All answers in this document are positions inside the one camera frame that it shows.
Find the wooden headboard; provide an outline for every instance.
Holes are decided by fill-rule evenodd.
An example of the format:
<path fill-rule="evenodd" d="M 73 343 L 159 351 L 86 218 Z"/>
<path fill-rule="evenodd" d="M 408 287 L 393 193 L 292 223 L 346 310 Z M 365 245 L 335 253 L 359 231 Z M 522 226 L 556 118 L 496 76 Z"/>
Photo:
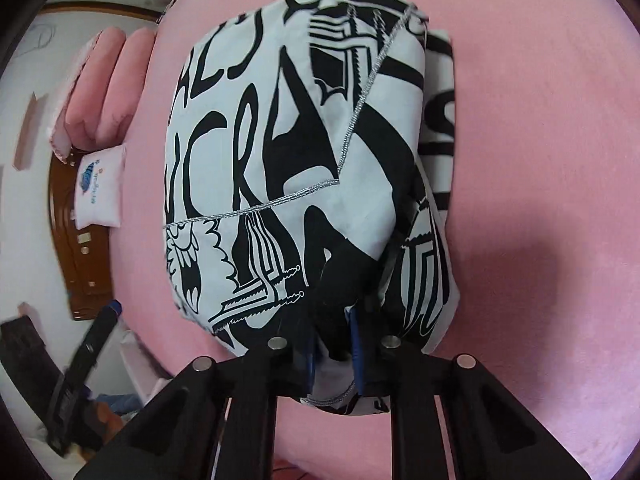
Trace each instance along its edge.
<path fill-rule="evenodd" d="M 74 222 L 74 188 L 82 155 L 74 150 L 63 164 L 52 154 L 49 168 L 51 235 L 75 320 L 94 319 L 113 299 L 109 229 L 90 225 L 79 231 Z"/>

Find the silver seam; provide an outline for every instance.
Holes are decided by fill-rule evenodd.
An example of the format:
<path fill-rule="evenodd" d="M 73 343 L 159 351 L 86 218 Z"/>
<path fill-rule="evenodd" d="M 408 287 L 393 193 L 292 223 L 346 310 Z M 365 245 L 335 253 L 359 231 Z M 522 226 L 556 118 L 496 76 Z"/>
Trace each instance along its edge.
<path fill-rule="evenodd" d="M 283 196 L 280 198 L 277 198 L 276 200 L 271 200 L 270 202 L 267 202 L 266 204 L 259 204 L 259 205 L 254 205 L 253 207 L 248 207 L 246 209 L 242 209 L 240 211 L 228 211 L 226 213 L 220 213 L 217 215 L 210 215 L 210 216 L 198 216 L 197 218 L 187 218 L 186 220 L 179 220 L 177 222 L 172 222 L 171 224 L 166 224 L 164 226 L 164 229 L 167 229 L 169 227 L 173 227 L 175 225 L 184 225 L 184 224 L 191 224 L 193 222 L 206 222 L 209 220 L 217 220 L 218 218 L 228 218 L 230 216 L 239 216 L 239 215 L 246 215 L 249 213 L 253 213 L 255 211 L 262 211 L 263 209 L 268 209 L 270 207 L 276 207 L 279 206 L 280 204 L 284 204 L 287 202 L 290 202 L 291 200 L 295 200 L 297 198 L 303 197 L 305 195 L 311 194 L 311 193 L 315 193 L 316 191 L 319 191 L 325 187 L 329 187 L 329 186 L 335 186 L 336 184 L 340 184 L 340 181 L 335 179 L 335 180 L 325 180 L 324 182 L 320 182 L 319 184 L 313 184 L 310 187 L 305 187 L 305 189 L 301 189 L 300 191 L 297 191 L 295 193 L 291 193 L 288 194 L 287 196 Z"/>
<path fill-rule="evenodd" d="M 382 50 L 378 53 L 378 57 L 376 58 L 375 62 L 373 63 L 373 66 L 371 67 L 369 79 L 367 79 L 367 83 L 362 89 L 362 94 L 360 94 L 358 103 L 356 104 L 355 110 L 353 111 L 353 115 L 351 116 L 351 120 L 349 121 L 349 125 L 347 126 L 347 132 L 344 136 L 344 142 L 342 144 L 342 153 L 340 154 L 340 161 L 338 162 L 338 176 L 340 176 L 340 172 L 342 171 L 342 167 L 344 165 L 344 159 L 347 158 L 347 151 L 349 149 L 349 143 L 351 142 L 351 136 L 353 135 L 353 129 L 356 126 L 356 122 L 358 122 L 358 117 L 360 116 L 360 112 L 362 111 L 364 102 L 367 100 L 371 87 L 373 86 L 373 81 L 378 75 L 378 70 L 380 70 L 380 66 L 382 65 L 382 62 L 385 60 L 386 54 L 391 48 L 391 44 L 394 42 L 396 35 L 400 31 L 400 28 L 406 25 L 406 22 L 409 19 L 409 16 L 411 16 L 414 10 L 415 10 L 414 4 L 409 4 L 409 6 L 405 9 L 404 13 L 402 14 L 402 17 L 394 25 L 394 28 L 391 30 L 391 34 L 389 35 L 389 37 L 386 38 L 386 41 L 382 47 Z"/>
<path fill-rule="evenodd" d="M 306 402 L 307 404 L 310 404 L 311 406 L 315 406 L 316 408 L 324 408 L 327 406 L 332 406 L 334 404 L 338 404 L 339 402 L 343 402 L 347 397 L 349 397 L 351 393 L 354 391 L 355 386 L 356 386 L 355 382 L 351 382 L 351 384 L 349 385 L 349 387 L 344 393 L 341 393 L 339 396 L 334 397 L 333 399 L 316 400 L 316 399 L 310 399 L 309 397 L 307 397 L 305 399 L 300 399 L 300 400 L 302 400 L 303 402 Z"/>

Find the metal bolt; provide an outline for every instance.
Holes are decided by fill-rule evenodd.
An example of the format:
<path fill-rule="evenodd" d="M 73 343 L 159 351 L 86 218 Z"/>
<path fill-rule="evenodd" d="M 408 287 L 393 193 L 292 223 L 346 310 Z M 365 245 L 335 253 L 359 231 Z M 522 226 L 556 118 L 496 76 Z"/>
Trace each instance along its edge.
<path fill-rule="evenodd" d="M 402 341 L 400 341 L 399 337 L 396 337 L 395 335 L 385 335 L 380 342 L 382 343 L 382 346 L 385 348 L 389 348 L 389 349 L 394 349 L 394 348 L 398 348 L 401 344 Z"/>
<path fill-rule="evenodd" d="M 466 368 L 467 370 L 471 370 L 477 363 L 476 358 L 469 354 L 460 354 L 456 358 L 456 362 L 460 368 Z"/>
<path fill-rule="evenodd" d="M 272 337 L 267 343 L 271 350 L 282 350 L 287 347 L 287 344 L 287 340 L 280 336 Z"/>
<path fill-rule="evenodd" d="M 203 372 L 205 370 L 209 370 L 212 364 L 213 364 L 213 361 L 211 360 L 210 357 L 207 357 L 206 355 L 201 355 L 200 357 L 196 357 L 193 360 L 193 363 L 191 363 L 191 366 L 193 366 L 193 369 L 196 370 L 197 372 Z"/>

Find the pink bed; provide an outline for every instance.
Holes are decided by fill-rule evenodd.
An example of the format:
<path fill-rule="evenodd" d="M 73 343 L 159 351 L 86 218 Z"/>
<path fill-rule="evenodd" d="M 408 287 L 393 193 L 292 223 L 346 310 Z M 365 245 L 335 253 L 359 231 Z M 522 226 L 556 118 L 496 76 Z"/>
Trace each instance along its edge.
<path fill-rule="evenodd" d="M 171 372 L 224 352 L 173 306 L 164 135 L 175 82 L 209 29 L 273 0 L 178 0 L 127 134 L 111 234 L 128 325 Z M 614 0 L 413 0 L 456 63 L 447 221 L 462 301 L 438 349 L 478 356 L 608 480 L 640 438 L 640 37 Z M 307 431 L 312 421 L 313 431 Z M 320 478 L 390 478 L 389 419 L 283 400 L 276 451 Z"/>

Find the black graphic print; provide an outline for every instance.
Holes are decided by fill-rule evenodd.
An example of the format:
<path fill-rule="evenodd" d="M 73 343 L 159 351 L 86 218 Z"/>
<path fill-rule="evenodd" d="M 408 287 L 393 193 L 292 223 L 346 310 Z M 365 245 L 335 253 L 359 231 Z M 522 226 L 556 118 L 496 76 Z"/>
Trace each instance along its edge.
<path fill-rule="evenodd" d="M 453 153 L 453 94 L 424 66 L 452 59 L 448 44 L 402 0 L 279 0 L 191 49 L 164 169 L 166 268 L 186 317 L 236 354 L 275 335 L 307 348 L 313 333 L 344 356 L 345 309 L 377 292 L 398 335 L 437 343 L 458 290 L 437 211 L 450 187 L 432 194 L 428 173 Z M 424 91 L 422 130 L 372 88 L 394 103 Z M 388 412 L 342 394 L 328 411 Z"/>

